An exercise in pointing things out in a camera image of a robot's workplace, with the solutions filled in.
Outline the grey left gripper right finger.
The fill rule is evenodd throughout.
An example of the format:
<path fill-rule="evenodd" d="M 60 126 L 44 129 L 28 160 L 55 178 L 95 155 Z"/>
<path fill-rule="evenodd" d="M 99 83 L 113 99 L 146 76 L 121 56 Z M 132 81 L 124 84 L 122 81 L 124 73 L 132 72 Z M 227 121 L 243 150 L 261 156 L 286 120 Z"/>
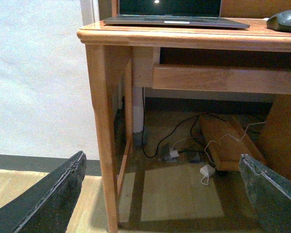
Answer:
<path fill-rule="evenodd" d="M 248 154 L 239 169 L 248 199 L 268 233 L 291 233 L 291 181 Z"/>

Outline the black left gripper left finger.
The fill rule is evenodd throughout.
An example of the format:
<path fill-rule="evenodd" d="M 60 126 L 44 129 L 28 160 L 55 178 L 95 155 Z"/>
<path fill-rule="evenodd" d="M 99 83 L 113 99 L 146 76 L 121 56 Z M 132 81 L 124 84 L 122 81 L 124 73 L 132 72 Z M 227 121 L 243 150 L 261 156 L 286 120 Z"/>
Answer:
<path fill-rule="evenodd" d="M 86 155 L 79 151 L 0 208 L 0 233 L 64 233 L 81 193 Z"/>

